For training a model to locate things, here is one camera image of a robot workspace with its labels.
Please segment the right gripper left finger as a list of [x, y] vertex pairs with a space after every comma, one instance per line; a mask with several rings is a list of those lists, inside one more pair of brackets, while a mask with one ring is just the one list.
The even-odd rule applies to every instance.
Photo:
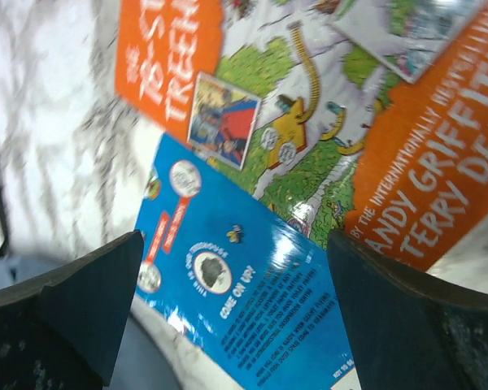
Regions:
[[109, 386], [142, 253], [134, 230], [0, 289], [0, 389]]

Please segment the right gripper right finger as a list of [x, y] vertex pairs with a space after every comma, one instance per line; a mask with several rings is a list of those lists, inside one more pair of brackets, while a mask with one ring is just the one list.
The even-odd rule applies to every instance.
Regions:
[[363, 389], [488, 389], [488, 294], [338, 230], [327, 255]]

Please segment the blue backpack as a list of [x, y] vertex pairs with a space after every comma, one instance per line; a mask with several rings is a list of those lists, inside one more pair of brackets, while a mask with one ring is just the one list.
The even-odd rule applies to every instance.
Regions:
[[[63, 265], [54, 258], [10, 256], [0, 258], [0, 289], [21, 283]], [[133, 315], [129, 315], [110, 389], [180, 390], [167, 358]]]

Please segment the blue paperback book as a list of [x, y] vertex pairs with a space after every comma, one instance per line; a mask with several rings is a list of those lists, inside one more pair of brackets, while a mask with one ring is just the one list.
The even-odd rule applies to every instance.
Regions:
[[243, 388], [359, 388], [325, 251], [170, 136], [136, 229], [137, 295]]

